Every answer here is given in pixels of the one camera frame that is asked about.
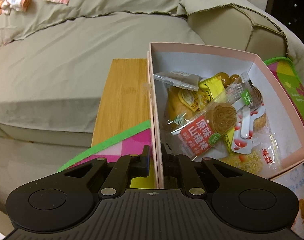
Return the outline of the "hawthorn stick red packet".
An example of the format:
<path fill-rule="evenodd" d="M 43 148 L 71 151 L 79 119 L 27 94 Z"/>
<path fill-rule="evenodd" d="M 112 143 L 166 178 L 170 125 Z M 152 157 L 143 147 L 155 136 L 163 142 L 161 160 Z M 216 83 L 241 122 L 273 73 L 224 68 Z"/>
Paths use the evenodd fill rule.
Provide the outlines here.
<path fill-rule="evenodd" d="M 172 148 L 192 160 L 203 155 L 232 130 L 244 110 L 253 106 L 248 73 L 243 73 L 199 113 L 169 133 Z"/>

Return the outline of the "round bun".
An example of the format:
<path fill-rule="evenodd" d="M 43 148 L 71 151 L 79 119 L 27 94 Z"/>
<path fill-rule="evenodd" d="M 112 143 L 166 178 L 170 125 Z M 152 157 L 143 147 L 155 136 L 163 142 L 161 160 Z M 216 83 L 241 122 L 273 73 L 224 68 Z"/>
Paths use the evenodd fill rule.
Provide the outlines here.
<path fill-rule="evenodd" d="M 170 86 L 167 89 L 167 124 L 176 129 L 190 120 L 209 103 L 205 92 Z"/>

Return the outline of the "pink cardboard box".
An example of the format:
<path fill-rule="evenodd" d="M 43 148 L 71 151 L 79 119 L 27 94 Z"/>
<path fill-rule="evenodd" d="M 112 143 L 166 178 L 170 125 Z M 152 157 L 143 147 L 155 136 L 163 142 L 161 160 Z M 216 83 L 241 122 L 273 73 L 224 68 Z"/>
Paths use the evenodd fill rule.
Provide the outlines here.
<path fill-rule="evenodd" d="M 304 163 L 304 125 L 290 98 L 259 56 L 245 51 L 191 43 L 151 42 L 150 74 L 173 70 L 212 77 L 219 72 L 246 72 L 263 96 L 266 113 L 281 155 L 281 171 L 290 174 Z"/>

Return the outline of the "yellow snack bar packet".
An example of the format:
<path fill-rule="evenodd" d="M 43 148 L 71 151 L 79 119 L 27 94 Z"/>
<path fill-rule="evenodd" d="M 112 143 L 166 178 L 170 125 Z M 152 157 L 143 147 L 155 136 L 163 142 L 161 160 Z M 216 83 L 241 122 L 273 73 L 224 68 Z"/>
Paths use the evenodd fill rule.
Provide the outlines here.
<path fill-rule="evenodd" d="M 199 88 L 206 94 L 209 102 L 213 101 L 221 92 L 225 91 L 224 85 L 219 76 L 210 77 L 199 82 Z M 228 152 L 228 155 L 233 155 L 231 149 L 234 138 L 235 127 L 232 127 L 225 135 L 221 136 L 222 144 Z"/>

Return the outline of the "square biscuit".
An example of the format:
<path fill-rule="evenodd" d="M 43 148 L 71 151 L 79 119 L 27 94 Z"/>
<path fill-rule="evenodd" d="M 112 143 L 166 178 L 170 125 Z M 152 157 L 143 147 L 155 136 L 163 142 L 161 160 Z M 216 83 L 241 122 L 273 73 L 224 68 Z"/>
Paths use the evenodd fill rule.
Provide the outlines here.
<path fill-rule="evenodd" d="M 197 92 L 200 76 L 181 71 L 159 72 L 154 74 L 154 79 L 167 86 L 187 89 Z"/>

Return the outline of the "crumbly cake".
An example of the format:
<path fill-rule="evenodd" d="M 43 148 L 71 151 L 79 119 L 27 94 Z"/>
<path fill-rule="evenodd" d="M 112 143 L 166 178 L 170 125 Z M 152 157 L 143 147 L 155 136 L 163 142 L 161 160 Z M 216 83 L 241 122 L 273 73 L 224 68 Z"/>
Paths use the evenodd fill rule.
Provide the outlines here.
<path fill-rule="evenodd" d="M 233 153 L 219 160 L 263 178 L 272 178 L 281 170 L 279 149 L 272 145 L 258 145 L 251 154 Z"/>

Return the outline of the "brown pastries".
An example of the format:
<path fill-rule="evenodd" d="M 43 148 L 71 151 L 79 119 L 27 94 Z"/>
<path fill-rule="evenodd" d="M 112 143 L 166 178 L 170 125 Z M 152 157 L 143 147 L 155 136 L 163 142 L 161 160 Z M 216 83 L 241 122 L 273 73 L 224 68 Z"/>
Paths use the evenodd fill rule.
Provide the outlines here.
<path fill-rule="evenodd" d="M 224 72 L 220 72 L 215 75 L 216 78 L 221 79 L 221 82 L 225 88 L 227 88 L 229 85 L 231 85 L 233 82 L 235 82 L 240 76 L 237 74 L 233 74 L 229 76 L 228 74 Z"/>

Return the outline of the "brown spiral cookie pack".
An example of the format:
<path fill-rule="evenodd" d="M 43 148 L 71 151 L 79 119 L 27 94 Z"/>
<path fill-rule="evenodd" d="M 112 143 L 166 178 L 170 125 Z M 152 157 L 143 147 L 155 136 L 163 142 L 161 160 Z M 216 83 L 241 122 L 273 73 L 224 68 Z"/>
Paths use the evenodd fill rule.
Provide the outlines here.
<path fill-rule="evenodd" d="M 247 96 L 249 98 L 249 107 L 252 111 L 259 108 L 263 103 L 263 96 L 261 92 L 252 84 L 249 83 L 247 87 Z"/>

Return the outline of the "brown ddung cookie packet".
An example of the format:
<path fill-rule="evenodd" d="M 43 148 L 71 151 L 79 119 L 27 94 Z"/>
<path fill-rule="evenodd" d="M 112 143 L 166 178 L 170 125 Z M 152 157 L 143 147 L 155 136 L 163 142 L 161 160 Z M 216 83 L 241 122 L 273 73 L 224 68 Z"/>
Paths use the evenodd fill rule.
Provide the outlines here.
<path fill-rule="evenodd" d="M 231 150 L 240 154 L 251 154 L 252 149 L 259 144 L 255 139 L 255 132 L 263 129 L 266 123 L 264 103 L 251 112 L 248 107 L 244 107 L 237 118 Z"/>

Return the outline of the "wooden table board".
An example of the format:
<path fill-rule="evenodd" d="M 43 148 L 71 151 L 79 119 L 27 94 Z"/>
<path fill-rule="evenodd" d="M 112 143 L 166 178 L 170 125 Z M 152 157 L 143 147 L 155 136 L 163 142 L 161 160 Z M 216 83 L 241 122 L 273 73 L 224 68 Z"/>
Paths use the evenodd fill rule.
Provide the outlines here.
<path fill-rule="evenodd" d="M 150 128 L 147 59 L 114 59 L 100 99 L 92 146 Z"/>

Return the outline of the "beige sofa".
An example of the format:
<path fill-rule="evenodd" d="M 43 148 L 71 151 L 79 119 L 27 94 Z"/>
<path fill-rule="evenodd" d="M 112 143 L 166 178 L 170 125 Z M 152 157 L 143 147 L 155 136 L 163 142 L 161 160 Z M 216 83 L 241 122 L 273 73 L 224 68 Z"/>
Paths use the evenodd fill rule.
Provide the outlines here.
<path fill-rule="evenodd" d="M 288 56 L 269 22 L 236 7 L 190 16 L 78 17 L 1 46 L 1 234 L 13 230 L 5 210 L 12 190 L 54 173 L 90 146 L 112 60 L 144 58 L 151 42 L 227 47 L 263 60 Z"/>

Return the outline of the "beige throw blanket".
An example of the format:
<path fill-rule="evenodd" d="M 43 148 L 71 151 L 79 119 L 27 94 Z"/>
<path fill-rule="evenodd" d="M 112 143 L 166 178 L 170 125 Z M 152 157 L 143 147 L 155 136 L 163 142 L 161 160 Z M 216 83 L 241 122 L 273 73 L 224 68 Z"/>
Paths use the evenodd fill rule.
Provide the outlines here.
<path fill-rule="evenodd" d="M 226 7 L 236 7 L 269 22 L 285 39 L 286 53 L 296 72 L 304 76 L 303 43 L 285 25 L 247 0 L 70 0 L 67 4 L 34 0 L 26 12 L 10 9 L 0 15 L 0 47 L 78 17 L 94 18 L 114 12 L 190 16 Z"/>

